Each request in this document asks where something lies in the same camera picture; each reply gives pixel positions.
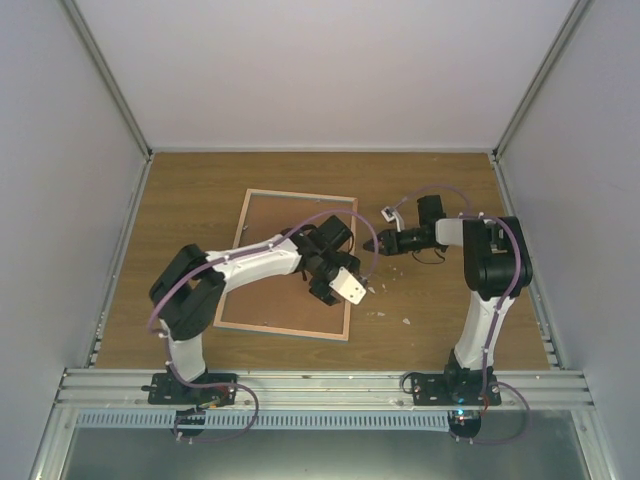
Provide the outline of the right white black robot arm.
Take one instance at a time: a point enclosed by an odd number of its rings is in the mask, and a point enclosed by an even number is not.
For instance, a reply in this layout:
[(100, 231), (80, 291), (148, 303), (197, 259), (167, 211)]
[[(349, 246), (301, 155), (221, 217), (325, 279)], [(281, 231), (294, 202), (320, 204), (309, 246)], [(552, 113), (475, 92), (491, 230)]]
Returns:
[(520, 221), (515, 216), (462, 214), (449, 218), (441, 197), (417, 199), (419, 225), (404, 226), (395, 207), (381, 211), (395, 225), (366, 241), (363, 249), (383, 256), (424, 249), (462, 249), (464, 280), (471, 292), (463, 332), (441, 374), (410, 375), (414, 403), (498, 405), (493, 374), (494, 351), (501, 327), (515, 299), (533, 278), (533, 267)]

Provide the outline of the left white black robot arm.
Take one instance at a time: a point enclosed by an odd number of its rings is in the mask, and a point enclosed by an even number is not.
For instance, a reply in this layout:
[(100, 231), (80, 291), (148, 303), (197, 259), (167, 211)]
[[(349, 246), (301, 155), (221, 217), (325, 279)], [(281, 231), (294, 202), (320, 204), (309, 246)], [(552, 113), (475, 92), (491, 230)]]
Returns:
[(328, 306), (341, 300), (359, 304), (366, 295), (360, 260), (343, 249), (351, 229), (331, 213), (316, 226), (304, 223), (258, 243), (226, 251), (183, 247), (149, 290), (150, 320), (168, 348), (174, 374), (171, 391), (185, 404), (203, 398), (207, 367), (202, 334), (223, 296), (249, 284), (302, 273), (309, 292)]

